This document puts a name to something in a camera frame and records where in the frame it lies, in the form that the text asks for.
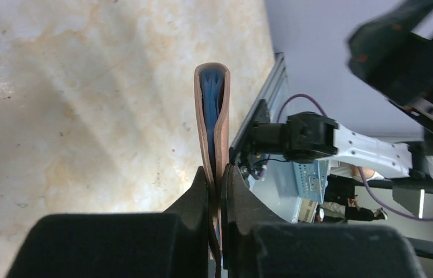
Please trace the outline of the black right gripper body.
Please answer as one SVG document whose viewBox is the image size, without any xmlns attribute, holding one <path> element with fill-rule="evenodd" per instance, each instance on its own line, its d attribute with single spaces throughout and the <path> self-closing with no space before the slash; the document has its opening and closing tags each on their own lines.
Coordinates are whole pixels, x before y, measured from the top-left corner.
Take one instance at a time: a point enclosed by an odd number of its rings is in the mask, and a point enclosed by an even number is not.
<svg viewBox="0 0 433 278">
<path fill-rule="evenodd" d="M 433 133 L 433 38 L 413 32 L 432 11 L 433 1 L 402 1 L 347 45 L 350 71 Z"/>
</svg>

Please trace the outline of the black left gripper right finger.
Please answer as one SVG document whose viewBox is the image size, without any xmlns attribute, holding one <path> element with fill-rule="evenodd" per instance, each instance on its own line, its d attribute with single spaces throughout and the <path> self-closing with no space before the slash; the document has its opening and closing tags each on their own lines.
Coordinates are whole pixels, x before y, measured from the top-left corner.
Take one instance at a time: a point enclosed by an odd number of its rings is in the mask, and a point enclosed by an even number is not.
<svg viewBox="0 0 433 278">
<path fill-rule="evenodd" d="M 228 164 L 221 185 L 222 259 L 229 277 L 424 277 L 409 243 L 379 225 L 292 224 Z"/>
</svg>

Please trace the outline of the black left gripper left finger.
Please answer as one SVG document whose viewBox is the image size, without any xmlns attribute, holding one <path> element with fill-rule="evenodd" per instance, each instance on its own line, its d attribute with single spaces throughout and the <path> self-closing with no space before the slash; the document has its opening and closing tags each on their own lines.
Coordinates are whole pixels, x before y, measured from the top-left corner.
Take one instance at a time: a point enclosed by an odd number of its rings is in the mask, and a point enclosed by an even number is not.
<svg viewBox="0 0 433 278">
<path fill-rule="evenodd" d="M 199 167 L 161 213 L 52 214 L 29 231 L 8 277 L 207 277 L 208 189 Z"/>
</svg>

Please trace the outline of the brown leather card holder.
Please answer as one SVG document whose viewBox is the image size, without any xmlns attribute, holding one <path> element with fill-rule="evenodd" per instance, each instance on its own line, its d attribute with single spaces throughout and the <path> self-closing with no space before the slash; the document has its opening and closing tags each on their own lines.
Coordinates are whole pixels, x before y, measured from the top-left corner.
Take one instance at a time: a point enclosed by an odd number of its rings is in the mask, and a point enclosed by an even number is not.
<svg viewBox="0 0 433 278">
<path fill-rule="evenodd" d="M 221 63 L 204 63 L 194 73 L 196 122 L 208 185 L 209 238 L 215 277 L 221 277 L 221 192 L 229 163 L 230 71 Z"/>
</svg>

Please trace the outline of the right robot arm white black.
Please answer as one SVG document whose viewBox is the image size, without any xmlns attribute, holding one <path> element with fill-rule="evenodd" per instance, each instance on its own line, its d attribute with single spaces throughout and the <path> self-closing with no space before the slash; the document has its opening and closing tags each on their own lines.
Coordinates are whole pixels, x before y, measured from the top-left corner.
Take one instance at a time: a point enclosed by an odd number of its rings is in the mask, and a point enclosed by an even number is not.
<svg viewBox="0 0 433 278">
<path fill-rule="evenodd" d="M 432 12 L 433 1 L 402 1 L 347 39 L 351 73 L 421 125 L 422 142 L 389 143 L 301 112 L 285 123 L 255 124 L 252 151 L 296 163 L 348 163 L 392 180 L 433 180 L 433 37 L 415 33 Z"/>
</svg>

